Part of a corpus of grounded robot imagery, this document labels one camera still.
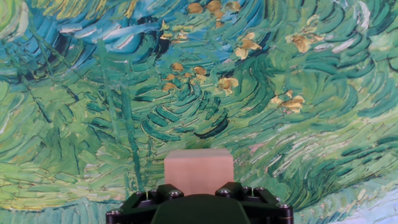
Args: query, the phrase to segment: swirling brushstrokes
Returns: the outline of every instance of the swirling brushstrokes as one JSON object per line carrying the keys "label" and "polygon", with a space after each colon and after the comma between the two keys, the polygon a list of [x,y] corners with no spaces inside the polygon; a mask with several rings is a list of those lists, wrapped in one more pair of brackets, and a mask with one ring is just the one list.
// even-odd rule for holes
{"label": "swirling brushstrokes", "polygon": [[299,223],[396,190],[393,1],[0,4],[0,201],[21,219],[153,188],[181,148],[228,148]]}

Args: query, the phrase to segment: impasto paint texture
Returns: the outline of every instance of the impasto paint texture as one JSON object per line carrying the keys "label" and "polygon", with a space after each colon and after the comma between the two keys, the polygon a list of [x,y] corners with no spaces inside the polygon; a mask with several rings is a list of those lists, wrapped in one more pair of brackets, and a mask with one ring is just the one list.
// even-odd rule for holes
{"label": "impasto paint texture", "polygon": [[296,223],[395,223],[397,81],[391,0],[0,0],[0,223],[104,223],[224,147]]}

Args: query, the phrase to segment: metal screw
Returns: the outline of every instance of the metal screw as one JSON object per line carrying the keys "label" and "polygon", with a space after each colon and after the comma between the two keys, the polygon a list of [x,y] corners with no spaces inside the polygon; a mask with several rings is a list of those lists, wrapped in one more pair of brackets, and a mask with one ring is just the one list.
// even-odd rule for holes
{"label": "metal screw", "polygon": [[179,191],[179,190],[171,190],[169,192],[169,195],[172,196],[172,197],[179,196],[180,194],[181,194],[181,191]]}
{"label": "metal screw", "polygon": [[229,189],[218,189],[217,192],[220,193],[220,194],[228,194],[231,191]]}
{"label": "metal screw", "polygon": [[107,215],[120,215],[123,212],[122,209],[120,208],[114,208],[108,212],[106,212]]}
{"label": "metal screw", "polygon": [[279,208],[289,208],[290,207],[288,204],[285,204],[285,203],[278,203],[278,204],[276,204],[276,206],[278,206]]}

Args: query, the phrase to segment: painted backdrop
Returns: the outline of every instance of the painted backdrop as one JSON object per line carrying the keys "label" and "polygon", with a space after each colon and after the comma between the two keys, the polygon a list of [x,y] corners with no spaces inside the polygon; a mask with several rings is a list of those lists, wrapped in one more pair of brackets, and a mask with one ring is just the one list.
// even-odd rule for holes
{"label": "painted backdrop", "polygon": [[393,0],[0,0],[0,223],[104,223],[226,147],[296,223],[397,223]]}

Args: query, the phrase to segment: pink cube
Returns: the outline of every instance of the pink cube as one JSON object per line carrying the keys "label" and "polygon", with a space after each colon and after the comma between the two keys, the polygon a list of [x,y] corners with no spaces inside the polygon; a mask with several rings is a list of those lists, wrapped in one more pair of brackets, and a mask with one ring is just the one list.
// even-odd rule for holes
{"label": "pink cube", "polygon": [[227,149],[174,150],[164,159],[165,183],[191,194],[211,194],[234,181],[233,157]]}

